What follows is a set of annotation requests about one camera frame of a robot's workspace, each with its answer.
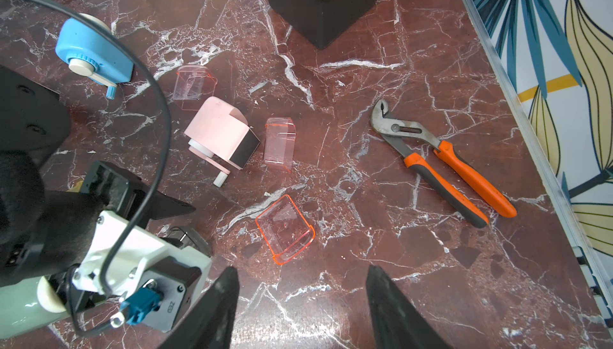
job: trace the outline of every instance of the pliers jaw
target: pliers jaw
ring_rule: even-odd
[[[381,135],[395,138],[421,139],[438,149],[441,141],[417,122],[394,119],[391,117],[389,105],[385,99],[379,99],[370,116],[370,123]]]

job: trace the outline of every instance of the red marble surface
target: red marble surface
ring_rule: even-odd
[[[182,130],[193,113],[171,106],[173,144],[161,190],[197,211],[151,222],[149,230],[198,230],[215,250],[210,280],[228,265],[238,269],[233,348],[373,348],[369,264],[382,266],[456,348],[610,346],[461,0],[379,0],[322,51],[267,0],[56,1],[110,23],[165,92],[179,66],[207,63],[219,79],[215,95],[243,111],[261,139],[267,118],[294,120],[290,174],[267,170],[260,146],[217,188],[216,169],[187,151]],[[95,160],[148,180],[161,120],[142,74],[107,101],[101,86],[70,73],[53,52],[63,21],[20,2],[0,9],[0,63],[61,93],[72,116],[70,137],[43,170],[48,188],[68,189]],[[498,217],[425,145],[410,141],[492,224],[477,230],[461,220],[371,130],[370,111],[382,96],[398,117],[453,142],[518,216]],[[254,219],[284,193],[316,238],[277,266]],[[88,328],[114,308],[88,313]],[[152,348],[164,337],[136,326],[85,340],[62,321],[0,346]]]

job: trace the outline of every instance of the blue connector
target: blue connector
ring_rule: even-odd
[[[107,99],[109,99],[109,100],[115,99],[115,90],[116,90],[116,88],[113,87],[113,86],[109,86],[107,88]]]
[[[160,301],[162,298],[158,292],[143,287],[121,303],[119,312],[125,316],[125,323],[136,325],[141,323],[149,312],[159,305]]]

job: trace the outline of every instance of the clear orange plastic piece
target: clear orange plastic piece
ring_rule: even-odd
[[[264,164],[269,168],[291,171],[294,161],[296,127],[289,117],[271,117],[266,121]]]
[[[315,229],[305,220],[288,194],[266,208],[256,218],[256,224],[279,265],[292,260],[315,238]]]
[[[204,100],[213,96],[217,78],[204,66],[182,66],[177,70],[177,82],[172,100],[182,110],[197,111]]]

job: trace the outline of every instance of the wallpaper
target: wallpaper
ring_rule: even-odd
[[[613,0],[473,1],[612,278]]]

